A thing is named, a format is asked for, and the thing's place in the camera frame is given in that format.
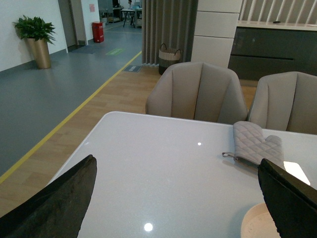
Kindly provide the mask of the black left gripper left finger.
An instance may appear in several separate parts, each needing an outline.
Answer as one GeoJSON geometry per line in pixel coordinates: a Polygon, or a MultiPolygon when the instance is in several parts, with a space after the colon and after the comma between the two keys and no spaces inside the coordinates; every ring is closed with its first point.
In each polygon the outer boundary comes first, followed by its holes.
{"type": "Polygon", "coordinates": [[[91,201],[97,160],[88,155],[0,219],[2,238],[76,238],[91,201]]]}

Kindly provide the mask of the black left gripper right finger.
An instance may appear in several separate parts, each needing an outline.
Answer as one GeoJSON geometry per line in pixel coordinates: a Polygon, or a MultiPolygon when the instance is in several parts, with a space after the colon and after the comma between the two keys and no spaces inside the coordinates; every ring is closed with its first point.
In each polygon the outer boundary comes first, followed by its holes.
{"type": "Polygon", "coordinates": [[[317,190],[262,159],[258,180],[265,204],[282,238],[317,236],[317,190]]]}

